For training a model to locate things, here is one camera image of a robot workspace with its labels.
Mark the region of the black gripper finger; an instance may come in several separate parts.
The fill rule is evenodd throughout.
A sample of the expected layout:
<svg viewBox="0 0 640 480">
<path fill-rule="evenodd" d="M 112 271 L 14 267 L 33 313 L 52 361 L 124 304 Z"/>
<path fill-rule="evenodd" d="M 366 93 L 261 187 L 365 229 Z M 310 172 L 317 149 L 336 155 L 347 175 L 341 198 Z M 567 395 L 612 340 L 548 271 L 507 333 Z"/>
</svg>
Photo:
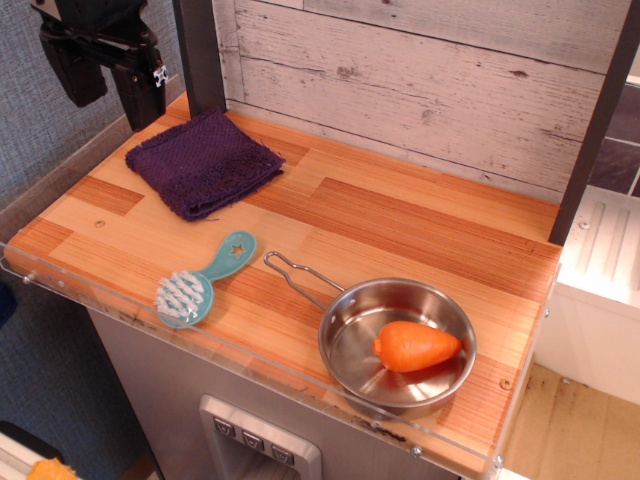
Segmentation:
<svg viewBox="0 0 640 480">
<path fill-rule="evenodd" d="M 77 107 L 86 107 L 107 93 L 101 65 L 75 40 L 41 32 L 40 42 L 62 88 Z"/>
<path fill-rule="evenodd" d="M 116 63 L 112 76 L 131 129 L 139 132 L 166 112 L 166 66 L 156 60 L 150 70 L 138 71 Z"/>
</svg>

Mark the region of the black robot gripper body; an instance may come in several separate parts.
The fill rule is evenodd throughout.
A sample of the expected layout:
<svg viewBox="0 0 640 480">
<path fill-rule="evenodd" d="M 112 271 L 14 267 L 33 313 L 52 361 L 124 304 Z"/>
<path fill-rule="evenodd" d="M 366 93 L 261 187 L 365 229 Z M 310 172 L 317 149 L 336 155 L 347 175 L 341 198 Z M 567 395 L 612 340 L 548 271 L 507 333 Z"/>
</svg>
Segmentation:
<svg viewBox="0 0 640 480">
<path fill-rule="evenodd" d="M 135 70 L 161 60 L 155 33 L 142 20 L 146 1 L 32 1 L 41 32 L 75 40 L 101 67 L 125 63 Z"/>
</svg>

